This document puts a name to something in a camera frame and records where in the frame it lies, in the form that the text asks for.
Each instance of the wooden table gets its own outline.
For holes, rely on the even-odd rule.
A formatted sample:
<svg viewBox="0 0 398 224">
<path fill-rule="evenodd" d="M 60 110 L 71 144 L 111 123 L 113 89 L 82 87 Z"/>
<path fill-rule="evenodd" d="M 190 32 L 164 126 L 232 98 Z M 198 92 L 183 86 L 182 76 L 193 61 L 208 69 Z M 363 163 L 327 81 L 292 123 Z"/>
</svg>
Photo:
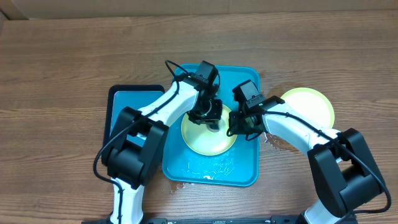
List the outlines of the wooden table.
<svg viewBox="0 0 398 224">
<path fill-rule="evenodd" d="M 108 90 L 161 84 L 163 62 L 244 65 L 265 95 L 298 86 L 332 102 L 335 128 L 361 131 L 398 200 L 398 12 L 6 21 L 0 35 L 0 223 L 79 223 L 113 209 L 113 188 L 92 173 Z M 169 181 L 146 187 L 147 217 L 298 214 L 317 199 L 306 157 L 277 138 L 261 143 L 247 188 Z M 383 207 L 385 196 L 364 208 Z M 396 223 L 398 207 L 360 215 Z"/>
</svg>

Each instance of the blue plastic tray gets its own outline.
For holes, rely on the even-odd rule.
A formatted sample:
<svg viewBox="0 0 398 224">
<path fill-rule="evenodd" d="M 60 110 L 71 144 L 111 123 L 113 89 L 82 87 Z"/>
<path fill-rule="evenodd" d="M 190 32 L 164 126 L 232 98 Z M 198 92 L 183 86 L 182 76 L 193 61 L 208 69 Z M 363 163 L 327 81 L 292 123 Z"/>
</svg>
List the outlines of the blue plastic tray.
<svg viewBox="0 0 398 224">
<path fill-rule="evenodd" d="M 183 68 L 195 72 L 197 64 L 185 64 Z M 238 109 L 232 89 L 250 79 L 260 89 L 259 74 L 252 68 L 216 66 L 221 78 L 218 98 L 231 110 Z M 162 169 L 171 180 L 203 184 L 221 184 L 247 187 L 259 174 L 259 138 L 247 142 L 239 135 L 226 152 L 217 156 L 203 156 L 191 150 L 181 134 L 181 116 L 169 129 L 164 148 Z"/>
<path fill-rule="evenodd" d="M 164 94 L 161 85 L 115 85 L 109 89 L 106 121 L 104 129 L 105 145 L 120 111 L 129 106 L 135 110 L 147 106 Z M 139 137 L 127 135 L 127 139 L 139 146 L 144 145 L 144 140 Z"/>
</svg>

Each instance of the pale yellow plate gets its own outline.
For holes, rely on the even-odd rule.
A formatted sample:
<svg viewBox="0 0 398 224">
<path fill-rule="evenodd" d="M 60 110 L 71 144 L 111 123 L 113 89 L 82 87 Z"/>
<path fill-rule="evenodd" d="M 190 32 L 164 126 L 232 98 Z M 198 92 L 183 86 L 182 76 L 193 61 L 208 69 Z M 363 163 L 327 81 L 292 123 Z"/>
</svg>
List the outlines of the pale yellow plate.
<svg viewBox="0 0 398 224">
<path fill-rule="evenodd" d="M 226 135 L 226 131 L 229 128 L 229 112 L 231 110 L 223 105 L 217 132 L 210 131 L 205 124 L 197 125 L 192 123 L 189 121 L 188 115 L 184 115 L 181 123 L 181 133 L 188 147 L 205 156 L 215 156 L 227 151 L 234 144 L 237 136 L 227 137 Z"/>
<path fill-rule="evenodd" d="M 295 111 L 323 127 L 332 128 L 335 122 L 333 107 L 322 93 L 311 88 L 295 88 L 281 97 Z"/>
</svg>

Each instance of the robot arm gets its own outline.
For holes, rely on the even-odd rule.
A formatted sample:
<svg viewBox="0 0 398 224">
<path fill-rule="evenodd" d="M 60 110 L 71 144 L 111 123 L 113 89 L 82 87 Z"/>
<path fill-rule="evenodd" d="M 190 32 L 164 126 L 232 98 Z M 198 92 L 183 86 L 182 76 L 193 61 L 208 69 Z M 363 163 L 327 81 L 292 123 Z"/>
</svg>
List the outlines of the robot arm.
<svg viewBox="0 0 398 224">
<path fill-rule="evenodd" d="M 265 99 L 250 80 L 238 85 L 233 93 L 239 102 L 239 111 L 229 114 L 229 134 L 271 133 L 308 156 L 319 200 L 301 214 L 300 223 L 336 223 L 383 193 L 384 180 L 359 132 L 351 128 L 341 133 L 321 127 L 280 98 Z M 365 166 L 342 150 L 342 144 Z M 337 163 L 350 159 L 352 166 L 340 171 Z"/>
<path fill-rule="evenodd" d="M 173 82 L 170 90 L 149 106 L 139 110 L 127 107 L 120 112 L 111 139 L 129 129 L 106 147 L 101 156 L 102 163 L 108 167 L 108 175 L 123 191 L 119 208 L 119 186 L 114 184 L 111 223 L 141 222 L 144 186 L 162 160 L 167 131 L 175 120 L 184 113 L 196 124 L 213 124 L 221 118 L 221 100 L 213 99 L 218 90 L 218 85 L 213 84 L 217 75 L 215 66 L 203 61 L 195 73 L 179 76 L 178 83 Z M 128 134 L 145 140 L 144 145 L 128 141 Z"/>
</svg>

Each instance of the yellow plate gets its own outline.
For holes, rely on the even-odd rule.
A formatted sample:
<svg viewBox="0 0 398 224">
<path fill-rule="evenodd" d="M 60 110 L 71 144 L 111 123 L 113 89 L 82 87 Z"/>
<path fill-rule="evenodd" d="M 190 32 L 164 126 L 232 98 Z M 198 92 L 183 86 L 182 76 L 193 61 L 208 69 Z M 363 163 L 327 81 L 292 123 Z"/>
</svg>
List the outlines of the yellow plate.
<svg viewBox="0 0 398 224">
<path fill-rule="evenodd" d="M 215 156 L 227 151 L 235 142 L 236 136 L 228 137 L 228 118 L 231 110 L 223 105 L 217 132 L 210 131 L 206 124 L 197 125 L 189 121 L 188 115 L 182 118 L 181 133 L 185 143 L 195 152 L 205 156 Z"/>
<path fill-rule="evenodd" d="M 335 122 L 333 107 L 322 93 L 311 88 L 295 88 L 281 97 L 295 111 L 323 127 L 332 128 Z"/>
</svg>

